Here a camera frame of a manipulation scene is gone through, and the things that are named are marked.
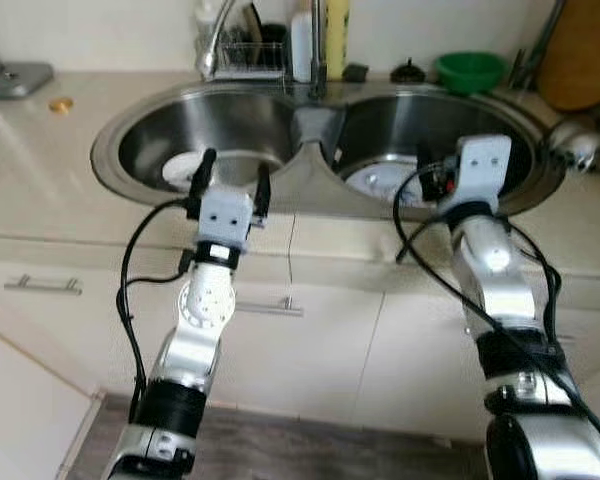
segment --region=kitchen sink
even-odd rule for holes
[[[443,159],[457,153],[462,136],[504,134],[512,153],[500,195],[503,213],[536,206],[564,178],[564,167],[543,149],[548,126],[503,100],[457,97],[432,85],[330,88],[319,106],[297,91],[260,84],[158,94],[100,132],[94,172],[117,194],[157,204],[187,192],[202,153],[215,148],[215,182],[252,191],[258,166],[269,165],[272,212],[389,218],[397,185],[416,168],[418,145]],[[408,220],[430,214],[415,183],[412,198],[403,198],[401,215]]]

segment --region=gray floor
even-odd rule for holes
[[[109,398],[69,480],[99,480],[127,415]],[[201,480],[485,480],[482,449],[429,438],[208,409],[190,478]]]

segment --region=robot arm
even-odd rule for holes
[[[214,160],[214,152],[205,154],[192,182],[190,198],[201,195],[188,215],[198,220],[196,256],[190,280],[177,299],[178,323],[162,345],[103,479],[181,479],[193,468],[198,427],[220,357],[220,336],[235,309],[233,273],[250,228],[264,226],[270,199],[266,167],[259,171],[255,203],[242,190],[208,187]]]
[[[460,142],[455,189],[439,204],[452,234],[453,272],[470,300],[577,391],[560,346],[535,316],[520,252],[495,218],[510,146],[498,136]],[[565,390],[466,305],[465,312],[494,415],[487,432],[492,478],[600,480],[600,434]]]

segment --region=beige countertop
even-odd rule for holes
[[[120,247],[121,256],[148,208],[101,186],[91,171],[89,149],[116,113],[191,81],[186,72],[62,73],[26,100],[0,102],[0,239]],[[548,123],[558,118],[535,95],[508,95]],[[75,102],[67,115],[48,108],[58,96]],[[514,222],[562,272],[600,280],[600,176],[569,174],[558,192]],[[177,248],[189,244],[191,231],[182,214],[174,212],[160,218],[140,243]],[[427,250],[443,263],[445,234],[434,232],[430,239]],[[256,257],[288,260],[291,274],[294,259],[316,261],[322,268],[351,261],[390,269],[398,249],[388,222],[305,215],[272,215],[266,230],[253,233],[250,245]]]

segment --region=cabinet handle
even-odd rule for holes
[[[19,280],[4,284],[5,290],[19,290],[27,292],[62,293],[64,295],[82,295],[82,284],[77,278],[69,280],[42,280],[33,279],[26,273]]]
[[[292,297],[284,298],[279,305],[236,302],[236,311],[244,313],[260,313],[262,315],[280,315],[283,317],[304,317],[304,308],[295,308],[293,306]]]

